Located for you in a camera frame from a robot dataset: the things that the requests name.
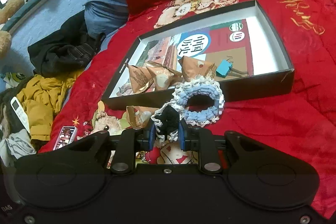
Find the black white-trimmed scrunchie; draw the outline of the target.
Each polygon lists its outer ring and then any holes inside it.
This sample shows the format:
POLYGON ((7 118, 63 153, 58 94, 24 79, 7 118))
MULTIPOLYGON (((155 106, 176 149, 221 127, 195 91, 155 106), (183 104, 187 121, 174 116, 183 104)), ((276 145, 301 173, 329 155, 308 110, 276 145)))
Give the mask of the black white-trimmed scrunchie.
POLYGON ((163 147, 167 143, 178 140, 180 115, 171 105, 165 104, 155 111, 150 118, 152 125, 150 132, 154 134, 157 147, 163 147))

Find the blue white crochet scrunchie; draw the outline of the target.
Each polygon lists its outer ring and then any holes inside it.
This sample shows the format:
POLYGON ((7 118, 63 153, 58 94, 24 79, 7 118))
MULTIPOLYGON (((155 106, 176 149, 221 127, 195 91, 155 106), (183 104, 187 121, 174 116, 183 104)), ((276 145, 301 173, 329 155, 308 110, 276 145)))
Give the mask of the blue white crochet scrunchie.
POLYGON ((205 127, 219 120, 225 98, 217 81, 198 76, 176 86, 171 103, 187 124, 205 127))

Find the brown snack packet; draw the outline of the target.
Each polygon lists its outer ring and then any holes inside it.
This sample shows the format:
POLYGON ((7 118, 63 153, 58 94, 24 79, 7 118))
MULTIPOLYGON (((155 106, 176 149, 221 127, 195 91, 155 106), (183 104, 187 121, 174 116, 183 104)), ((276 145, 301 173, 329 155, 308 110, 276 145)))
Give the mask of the brown snack packet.
POLYGON ((156 91, 167 90, 172 82, 182 77, 181 72, 154 61, 148 61, 146 68, 152 76, 156 91))
POLYGON ((149 70, 143 67, 127 65, 129 69, 129 79, 134 94, 146 92, 154 84, 153 77, 149 70))
POLYGON ((155 107, 127 106, 126 120, 133 129, 145 128, 156 110, 155 107))
POLYGON ((182 76, 185 81, 190 82, 198 76, 205 79, 212 79, 215 76, 217 66, 210 61, 203 61, 192 57, 183 56, 179 60, 182 76))

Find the green hair clip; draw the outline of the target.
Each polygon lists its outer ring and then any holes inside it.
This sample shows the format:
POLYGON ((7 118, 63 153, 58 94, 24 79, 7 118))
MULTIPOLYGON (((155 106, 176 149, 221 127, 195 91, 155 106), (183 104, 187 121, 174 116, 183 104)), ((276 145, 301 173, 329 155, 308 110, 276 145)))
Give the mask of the green hair clip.
POLYGON ((131 125, 129 124, 129 122, 127 121, 126 118, 121 118, 121 119, 119 120, 119 122, 120 122, 120 126, 121 126, 121 129, 122 129, 122 130, 131 127, 131 125))

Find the smartphone with lit screen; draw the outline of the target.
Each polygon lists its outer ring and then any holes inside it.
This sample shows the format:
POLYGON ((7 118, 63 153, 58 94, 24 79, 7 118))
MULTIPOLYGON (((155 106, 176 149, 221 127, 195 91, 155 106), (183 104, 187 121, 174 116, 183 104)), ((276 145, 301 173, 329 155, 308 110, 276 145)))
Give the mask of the smartphone with lit screen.
POLYGON ((63 126, 58 134, 58 138, 53 147, 53 150, 60 149, 68 144, 72 143, 77 135, 77 127, 75 126, 63 126))

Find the black shallow cardboard box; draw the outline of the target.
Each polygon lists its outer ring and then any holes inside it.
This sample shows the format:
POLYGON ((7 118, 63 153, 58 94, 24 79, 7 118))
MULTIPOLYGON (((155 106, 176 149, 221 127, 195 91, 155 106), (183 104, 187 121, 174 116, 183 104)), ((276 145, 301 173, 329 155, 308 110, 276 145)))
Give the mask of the black shallow cardboard box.
POLYGON ((134 94, 129 67, 154 61, 181 70, 180 59, 215 64, 215 80, 228 102, 286 94, 294 66, 270 18, 252 0, 207 11, 138 36, 107 86, 102 101, 113 110, 160 107, 173 87, 134 94))

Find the mustard yellow jacket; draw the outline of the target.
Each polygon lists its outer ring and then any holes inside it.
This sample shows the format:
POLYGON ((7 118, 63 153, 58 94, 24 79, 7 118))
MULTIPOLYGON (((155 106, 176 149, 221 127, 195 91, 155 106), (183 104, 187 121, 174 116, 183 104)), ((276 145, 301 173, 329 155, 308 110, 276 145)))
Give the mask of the mustard yellow jacket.
POLYGON ((28 121, 31 139, 49 141, 54 118, 75 80, 83 72, 79 69, 58 77, 34 75, 17 94, 28 121))

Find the black clothing pile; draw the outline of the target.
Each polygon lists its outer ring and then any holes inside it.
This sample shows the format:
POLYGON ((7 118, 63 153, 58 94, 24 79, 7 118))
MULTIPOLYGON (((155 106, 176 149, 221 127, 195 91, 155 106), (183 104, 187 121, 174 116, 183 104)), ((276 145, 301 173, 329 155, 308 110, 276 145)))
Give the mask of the black clothing pile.
POLYGON ((34 73, 56 77, 84 69, 101 49, 106 35, 95 38, 88 34, 84 11, 68 18, 52 34, 30 45, 27 50, 34 73))

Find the white remote control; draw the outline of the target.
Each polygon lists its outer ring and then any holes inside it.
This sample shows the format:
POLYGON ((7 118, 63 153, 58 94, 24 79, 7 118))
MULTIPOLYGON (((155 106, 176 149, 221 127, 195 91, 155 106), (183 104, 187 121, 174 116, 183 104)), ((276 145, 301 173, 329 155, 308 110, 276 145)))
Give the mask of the white remote control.
POLYGON ((29 120, 26 112, 24 111, 21 103, 17 99, 17 97, 13 97, 10 101, 11 107, 17 115, 18 119, 21 121, 23 127, 30 133, 29 120))

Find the grey cloth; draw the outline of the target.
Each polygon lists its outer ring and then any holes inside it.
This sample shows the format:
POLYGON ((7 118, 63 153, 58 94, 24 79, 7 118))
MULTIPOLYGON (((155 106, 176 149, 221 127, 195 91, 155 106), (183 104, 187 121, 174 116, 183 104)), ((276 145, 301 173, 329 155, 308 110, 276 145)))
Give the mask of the grey cloth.
POLYGON ((31 144, 26 129, 12 133, 1 140, 1 161, 5 167, 14 166, 15 162, 21 157, 34 154, 36 154, 36 150, 31 144))

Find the panda print cloth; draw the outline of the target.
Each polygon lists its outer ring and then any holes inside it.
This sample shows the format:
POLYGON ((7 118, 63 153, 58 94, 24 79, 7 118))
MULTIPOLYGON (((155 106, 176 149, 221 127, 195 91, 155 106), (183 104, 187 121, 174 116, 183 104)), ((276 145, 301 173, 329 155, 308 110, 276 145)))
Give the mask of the panda print cloth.
POLYGON ((1 90, 17 87, 26 76, 19 72, 1 73, 1 90))

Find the red embroidered bear blanket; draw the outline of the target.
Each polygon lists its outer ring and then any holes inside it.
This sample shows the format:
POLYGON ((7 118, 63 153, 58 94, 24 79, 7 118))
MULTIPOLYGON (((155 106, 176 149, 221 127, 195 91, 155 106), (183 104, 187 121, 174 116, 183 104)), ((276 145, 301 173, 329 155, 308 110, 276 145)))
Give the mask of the red embroidered bear blanket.
MULTIPOLYGON (((335 0, 257 1, 293 62, 292 90, 283 96, 227 103, 210 130, 238 131, 314 166, 320 184, 312 205, 319 214, 331 217, 335 211, 335 0)), ((152 30, 171 3, 127 0, 127 24, 75 81, 42 152, 53 149, 63 126, 76 126, 79 133, 88 129, 108 81, 135 38, 152 30)))

